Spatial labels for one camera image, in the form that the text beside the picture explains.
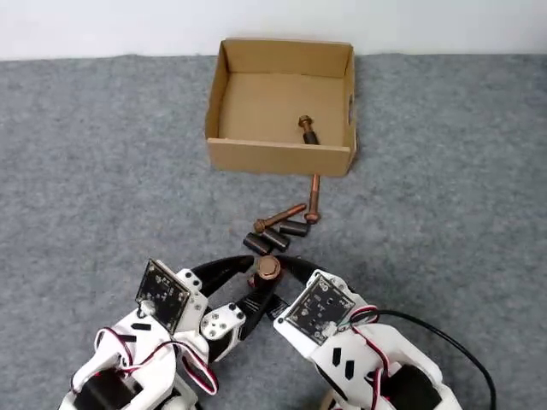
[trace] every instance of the screw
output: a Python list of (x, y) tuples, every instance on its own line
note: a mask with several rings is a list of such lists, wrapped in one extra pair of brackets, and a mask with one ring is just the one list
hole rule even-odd
[[(306, 144), (317, 145), (319, 144), (319, 141), (317, 140), (315, 132), (311, 127), (312, 123), (312, 119), (309, 118), (307, 115), (302, 115), (298, 119), (298, 125), (304, 129), (304, 142)], [(310, 225), (315, 225), (321, 219), (321, 215), (318, 211), (320, 181), (321, 177), (317, 174), (314, 174), (313, 178), (311, 179), (311, 190), (309, 193), (309, 210), (306, 214), (304, 214), (306, 222), (308, 222), (308, 224)]]
[(281, 263), (275, 256), (263, 256), (258, 260), (258, 276), (264, 280), (275, 279), (279, 276), (281, 272)]
[(321, 219), (319, 214), (319, 185), (321, 177), (315, 174), (311, 179), (311, 190), (309, 192), (309, 211), (304, 214), (306, 222), (315, 225)]
[(258, 219), (253, 225), (257, 233), (262, 233), (269, 226), (275, 225), (282, 220), (288, 220), (291, 216), (301, 213), (306, 208), (305, 203), (299, 203), (294, 207), (287, 209), (286, 211), (279, 212), (278, 214), (267, 218), (266, 220)]
[(302, 115), (299, 119), (298, 119), (298, 126), (302, 127), (304, 129), (304, 132), (310, 132), (310, 131), (313, 131), (311, 129), (311, 125), (314, 123), (314, 121), (309, 118), (308, 115)]

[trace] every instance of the circuit board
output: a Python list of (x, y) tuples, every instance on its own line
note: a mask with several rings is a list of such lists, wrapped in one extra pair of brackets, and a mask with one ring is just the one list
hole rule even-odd
[(191, 292), (160, 261), (150, 259), (135, 301), (154, 303), (152, 317), (173, 334), (185, 310)]
[(338, 326), (355, 303), (322, 275), (305, 291), (303, 297), (285, 319), (314, 342), (322, 345), (328, 335), (325, 330)]

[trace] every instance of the carpet floor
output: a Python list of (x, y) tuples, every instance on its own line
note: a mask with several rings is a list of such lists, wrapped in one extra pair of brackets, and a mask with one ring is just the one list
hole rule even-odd
[[(97, 328), (134, 308), (148, 258), (177, 269), (245, 253), (254, 218), (306, 201), (307, 177), (211, 168), (214, 66), (0, 63), (1, 408), (58, 406)], [(547, 56), (366, 56), (356, 83), (359, 155), (347, 177), (322, 180), (323, 220), (290, 254), (449, 332), (490, 369), (500, 408), (544, 408)], [(246, 291), (235, 278), (212, 304)], [(388, 322), (464, 408), (487, 409), (464, 357)], [(206, 409), (314, 409), (327, 390), (267, 320), (214, 369)]]

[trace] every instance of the robotic arm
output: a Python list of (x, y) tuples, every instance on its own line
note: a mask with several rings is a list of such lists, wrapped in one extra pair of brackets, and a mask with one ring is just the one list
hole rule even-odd
[(59, 410), (198, 408), (197, 395), (177, 373), (177, 362), (208, 394), (216, 393), (209, 363), (221, 360), (252, 332), (277, 281), (215, 310), (208, 298), (253, 263), (252, 256), (236, 256), (174, 273), (150, 260), (135, 298), (138, 307), (98, 331), (95, 354), (72, 377)]
[(329, 409), (462, 409), (438, 366), (395, 328), (374, 317), (354, 321), (376, 307), (343, 279), (309, 262), (279, 259), (306, 288), (274, 328), (331, 385)]

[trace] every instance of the cardboard box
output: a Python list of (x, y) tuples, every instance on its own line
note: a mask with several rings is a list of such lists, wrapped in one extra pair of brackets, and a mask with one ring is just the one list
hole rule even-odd
[[(253, 173), (343, 176), (356, 152), (350, 44), (222, 41), (205, 120), (212, 164)], [(309, 115), (321, 145), (305, 145)]]

